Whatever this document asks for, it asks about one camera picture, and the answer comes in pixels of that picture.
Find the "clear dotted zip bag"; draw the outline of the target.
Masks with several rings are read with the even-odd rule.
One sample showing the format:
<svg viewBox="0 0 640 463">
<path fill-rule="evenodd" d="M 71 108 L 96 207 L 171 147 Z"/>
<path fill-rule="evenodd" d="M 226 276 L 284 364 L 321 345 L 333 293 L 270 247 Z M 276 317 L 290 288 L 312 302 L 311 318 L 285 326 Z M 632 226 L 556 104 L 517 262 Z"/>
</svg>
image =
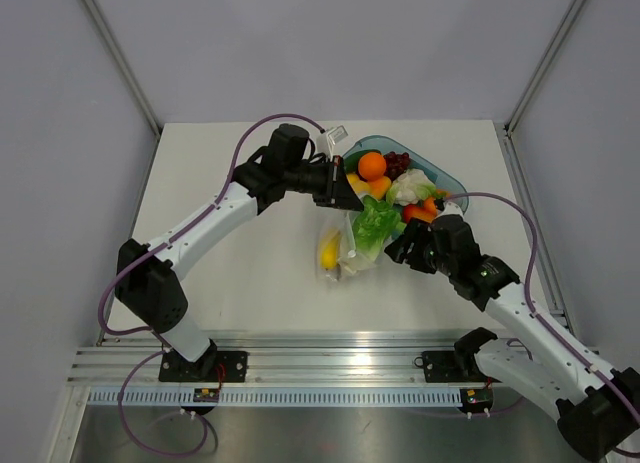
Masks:
<svg viewBox="0 0 640 463">
<path fill-rule="evenodd" d="M 321 226 L 316 242 L 315 271 L 320 280 L 339 282 L 355 275 L 373 270 L 378 266 L 374 259 L 366 256 L 363 251 L 356 248 L 356 239 L 353 232 L 353 223 L 357 213 L 350 211 L 338 211 L 325 220 Z M 333 270 L 324 270 L 319 263 L 318 246 L 321 238 L 332 228 L 341 232 L 340 252 L 338 264 Z"/>
</svg>

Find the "teal plastic basket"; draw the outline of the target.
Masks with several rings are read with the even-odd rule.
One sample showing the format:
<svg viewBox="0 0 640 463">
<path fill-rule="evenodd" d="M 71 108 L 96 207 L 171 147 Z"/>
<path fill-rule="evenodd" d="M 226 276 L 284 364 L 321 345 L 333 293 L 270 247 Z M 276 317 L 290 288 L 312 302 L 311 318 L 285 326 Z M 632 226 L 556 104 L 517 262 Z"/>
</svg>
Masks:
<svg viewBox="0 0 640 463">
<path fill-rule="evenodd" d="M 404 153 L 407 152 L 410 156 L 411 163 L 409 165 L 409 169 L 420 169 L 422 170 L 427 177 L 436 185 L 437 189 L 443 189 L 452 194 L 462 194 L 466 191 L 466 189 L 462 186 L 462 184 L 450 176 L 448 173 L 441 170 L 439 167 L 433 165 L 425 158 L 421 157 L 417 153 L 411 151 L 409 148 L 403 146 L 402 144 L 396 142 L 395 140 L 381 136 L 381 135 L 373 135 L 365 137 L 354 144 L 354 146 L 348 150 L 346 153 L 342 155 L 342 159 L 345 156 L 348 156 L 352 153 L 367 151 L 368 152 L 378 152 L 383 156 L 388 152 L 396 152 L 396 153 Z M 367 181 L 370 185 L 370 192 L 368 195 L 373 196 L 377 200 L 385 200 L 386 192 L 391 187 L 393 183 L 386 175 L 383 177 L 373 180 Z M 402 216 L 402 212 L 405 206 L 400 205 L 392 205 L 394 208 L 398 210 L 400 215 Z"/>
</svg>

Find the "yellow bell pepper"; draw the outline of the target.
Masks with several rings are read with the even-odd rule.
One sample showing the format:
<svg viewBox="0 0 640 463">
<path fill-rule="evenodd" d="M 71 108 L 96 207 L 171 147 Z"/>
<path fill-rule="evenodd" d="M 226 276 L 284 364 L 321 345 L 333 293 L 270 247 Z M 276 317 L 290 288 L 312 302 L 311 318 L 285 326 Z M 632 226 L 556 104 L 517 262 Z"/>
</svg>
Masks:
<svg viewBox="0 0 640 463">
<path fill-rule="evenodd" d="M 333 270 L 338 264 L 341 232 L 335 228 L 330 229 L 320 240 L 319 263 L 324 270 Z"/>
</svg>

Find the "green white lettuce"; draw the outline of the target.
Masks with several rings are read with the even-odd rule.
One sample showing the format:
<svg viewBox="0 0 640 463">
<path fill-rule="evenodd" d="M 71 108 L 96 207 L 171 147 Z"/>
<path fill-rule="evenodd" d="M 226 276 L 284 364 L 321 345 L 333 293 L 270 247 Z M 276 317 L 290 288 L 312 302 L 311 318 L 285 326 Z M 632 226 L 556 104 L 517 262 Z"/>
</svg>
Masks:
<svg viewBox="0 0 640 463">
<path fill-rule="evenodd" d="M 385 200 L 377 200 L 362 194 L 363 210 L 356 212 L 353 232 L 356 248 L 376 262 L 392 236 L 401 233 L 406 226 L 400 213 Z"/>
</svg>

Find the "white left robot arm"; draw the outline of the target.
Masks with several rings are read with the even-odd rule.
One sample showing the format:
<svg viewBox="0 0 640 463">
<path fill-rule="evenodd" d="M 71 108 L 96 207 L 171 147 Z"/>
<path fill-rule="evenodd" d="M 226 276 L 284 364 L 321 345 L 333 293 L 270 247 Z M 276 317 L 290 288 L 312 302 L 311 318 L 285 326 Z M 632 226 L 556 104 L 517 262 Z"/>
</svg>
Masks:
<svg viewBox="0 0 640 463">
<path fill-rule="evenodd" d="M 227 234 L 288 192 L 308 194 L 319 207 L 363 210 L 343 159 L 334 152 L 346 135 L 343 127 L 323 131 L 314 146 L 316 155 L 306 157 L 308 131 L 283 123 L 246 162 L 232 162 L 223 188 L 211 202 L 147 244 L 131 239 L 121 246 L 115 297 L 164 344 L 161 381 L 222 382 L 230 363 L 246 356 L 219 351 L 189 315 L 181 285 Z"/>
</svg>

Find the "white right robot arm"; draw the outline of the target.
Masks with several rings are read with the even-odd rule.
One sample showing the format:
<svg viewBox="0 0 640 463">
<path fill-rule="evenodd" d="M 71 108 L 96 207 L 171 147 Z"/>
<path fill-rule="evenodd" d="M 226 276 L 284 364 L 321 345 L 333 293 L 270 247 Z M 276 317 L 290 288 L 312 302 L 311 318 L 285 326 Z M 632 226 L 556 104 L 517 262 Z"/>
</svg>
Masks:
<svg viewBox="0 0 640 463">
<path fill-rule="evenodd" d="M 513 351 L 477 328 L 454 345 L 454 367 L 466 379 L 498 380 L 543 410 L 566 443 L 597 462 L 639 428 L 639 374 L 617 370 L 580 343 L 501 259 L 481 252 L 459 215 L 410 221 L 386 254 L 415 271 L 442 273 L 455 292 L 509 330 L 528 350 Z"/>
</svg>

